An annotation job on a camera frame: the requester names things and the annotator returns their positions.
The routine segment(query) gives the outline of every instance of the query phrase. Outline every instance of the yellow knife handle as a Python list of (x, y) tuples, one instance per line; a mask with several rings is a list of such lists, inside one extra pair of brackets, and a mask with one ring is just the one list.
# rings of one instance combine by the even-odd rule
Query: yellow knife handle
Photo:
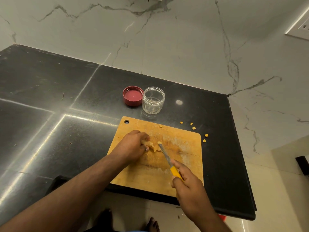
[(184, 180), (182, 179), (181, 175), (179, 174), (175, 166), (171, 167), (171, 172), (172, 172), (172, 175), (179, 177), (184, 182)]

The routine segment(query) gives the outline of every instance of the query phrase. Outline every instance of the red lid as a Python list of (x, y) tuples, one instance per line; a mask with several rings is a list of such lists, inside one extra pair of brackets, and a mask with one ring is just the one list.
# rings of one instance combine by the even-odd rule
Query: red lid
[(122, 92), (123, 101), (128, 106), (137, 107), (141, 105), (143, 94), (144, 91), (140, 87), (137, 86), (126, 87)]

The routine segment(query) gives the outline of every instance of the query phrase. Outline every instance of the clear jar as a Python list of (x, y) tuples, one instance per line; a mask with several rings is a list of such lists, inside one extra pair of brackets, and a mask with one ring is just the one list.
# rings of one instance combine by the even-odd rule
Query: clear jar
[(148, 114), (157, 114), (161, 111), (165, 100), (165, 93), (158, 87), (145, 89), (142, 100), (143, 110)]

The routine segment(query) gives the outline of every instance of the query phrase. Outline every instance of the cutting board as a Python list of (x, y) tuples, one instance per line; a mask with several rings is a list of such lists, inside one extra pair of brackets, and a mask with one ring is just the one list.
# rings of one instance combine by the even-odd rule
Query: cutting board
[[(152, 122), (122, 117), (107, 154), (110, 154), (121, 139), (132, 130), (146, 132), (153, 144), (161, 141), (171, 159), (187, 165), (203, 182), (200, 134), (161, 126), (162, 128)], [(171, 179), (172, 173), (164, 154), (149, 150), (136, 163), (122, 170), (111, 183), (176, 197), (176, 190), (171, 187)]]

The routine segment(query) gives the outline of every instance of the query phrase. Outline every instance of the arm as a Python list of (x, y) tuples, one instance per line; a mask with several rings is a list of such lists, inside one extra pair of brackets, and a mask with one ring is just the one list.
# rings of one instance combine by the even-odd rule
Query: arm
[(171, 160), (184, 179), (173, 176), (172, 187), (176, 188), (177, 199), (186, 216), (195, 223), (201, 232), (231, 232), (218, 217), (208, 199), (203, 183), (184, 164)]
[(146, 133), (128, 133), (114, 150), (96, 164), (31, 205), (0, 227), (0, 231), (68, 231), (99, 193), (128, 164), (147, 149)]

